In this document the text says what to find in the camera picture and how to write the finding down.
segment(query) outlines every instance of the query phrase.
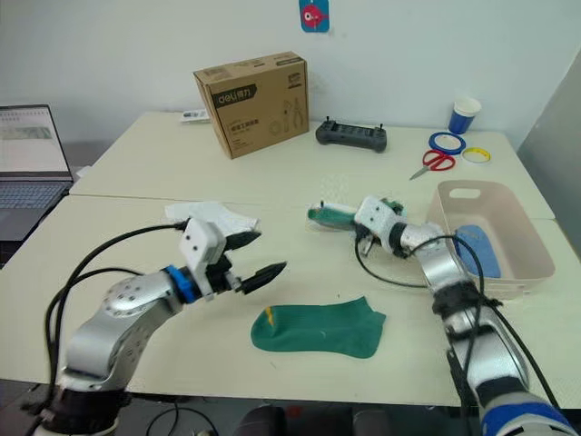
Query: cardboard box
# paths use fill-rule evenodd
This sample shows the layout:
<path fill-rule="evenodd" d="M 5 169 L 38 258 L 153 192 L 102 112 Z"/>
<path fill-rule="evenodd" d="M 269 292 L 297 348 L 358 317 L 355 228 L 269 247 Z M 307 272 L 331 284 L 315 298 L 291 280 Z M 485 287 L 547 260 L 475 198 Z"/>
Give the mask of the cardboard box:
<path fill-rule="evenodd" d="M 309 131 L 307 63 L 293 52 L 194 73 L 232 159 Z"/>

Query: blue sponge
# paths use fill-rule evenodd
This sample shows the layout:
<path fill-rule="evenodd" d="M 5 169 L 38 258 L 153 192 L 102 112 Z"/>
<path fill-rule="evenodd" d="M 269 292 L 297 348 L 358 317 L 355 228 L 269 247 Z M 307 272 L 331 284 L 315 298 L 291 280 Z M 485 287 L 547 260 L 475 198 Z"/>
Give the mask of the blue sponge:
<path fill-rule="evenodd" d="M 499 278 L 500 277 L 500 267 L 498 266 L 497 257 L 494 254 L 492 245 L 488 240 L 487 234 L 478 227 L 477 225 L 463 225 L 456 230 L 456 236 L 467 243 L 476 252 L 480 263 L 482 264 L 482 271 L 485 277 Z M 462 262 L 466 265 L 468 270 L 478 275 L 478 269 L 476 263 L 468 250 L 454 241 L 456 246 L 456 253 L 462 259 Z"/>

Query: red scissors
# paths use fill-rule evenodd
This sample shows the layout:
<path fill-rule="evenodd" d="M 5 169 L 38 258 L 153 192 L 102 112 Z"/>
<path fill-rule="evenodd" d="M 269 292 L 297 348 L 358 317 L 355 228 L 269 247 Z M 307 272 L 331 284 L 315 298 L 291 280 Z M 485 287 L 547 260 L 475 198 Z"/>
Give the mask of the red scissors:
<path fill-rule="evenodd" d="M 414 180 L 416 177 L 420 177 L 426 171 L 451 170 L 454 168 L 454 165 L 456 165 L 456 159 L 438 150 L 427 150 L 424 153 L 422 163 L 424 166 L 422 166 L 421 170 L 412 175 L 409 178 L 410 180 Z"/>

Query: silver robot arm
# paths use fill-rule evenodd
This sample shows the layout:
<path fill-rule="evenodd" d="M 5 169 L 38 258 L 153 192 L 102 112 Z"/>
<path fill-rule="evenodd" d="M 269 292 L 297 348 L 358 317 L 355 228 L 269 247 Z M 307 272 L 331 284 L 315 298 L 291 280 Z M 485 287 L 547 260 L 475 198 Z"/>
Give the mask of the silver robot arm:
<path fill-rule="evenodd" d="M 365 198 L 355 222 L 359 239 L 369 233 L 368 237 L 379 239 L 385 250 L 400 257 L 443 235 L 434 223 L 406 224 L 403 217 L 373 196 Z M 432 310 L 444 323 L 452 377 L 460 394 L 464 380 L 468 382 L 480 408 L 484 436 L 517 432 L 523 436 L 577 435 L 557 409 L 528 391 L 525 359 L 497 315 L 486 305 L 481 307 L 480 328 L 466 373 L 464 362 L 469 336 L 476 327 L 478 289 L 445 240 L 428 243 L 414 255 L 434 297 Z"/>
<path fill-rule="evenodd" d="M 286 263 L 275 263 L 240 280 L 224 252 L 255 240 L 260 233 L 224 237 L 212 223 L 191 219 L 180 242 L 187 267 L 118 282 L 97 313 L 74 334 L 66 353 L 58 392 L 42 411 L 35 435 L 112 435 L 125 392 L 152 334 L 199 298 L 234 290 L 250 293 L 273 280 Z"/>

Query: green sock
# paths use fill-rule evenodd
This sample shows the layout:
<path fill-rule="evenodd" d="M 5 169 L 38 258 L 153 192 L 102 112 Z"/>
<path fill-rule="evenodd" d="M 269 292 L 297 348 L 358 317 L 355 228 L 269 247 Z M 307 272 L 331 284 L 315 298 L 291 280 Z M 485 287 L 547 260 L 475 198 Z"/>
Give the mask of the green sock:
<path fill-rule="evenodd" d="M 252 325 L 251 338 L 267 352 L 340 352 L 366 359 L 378 349 L 385 319 L 365 297 L 328 306 L 271 306 Z"/>

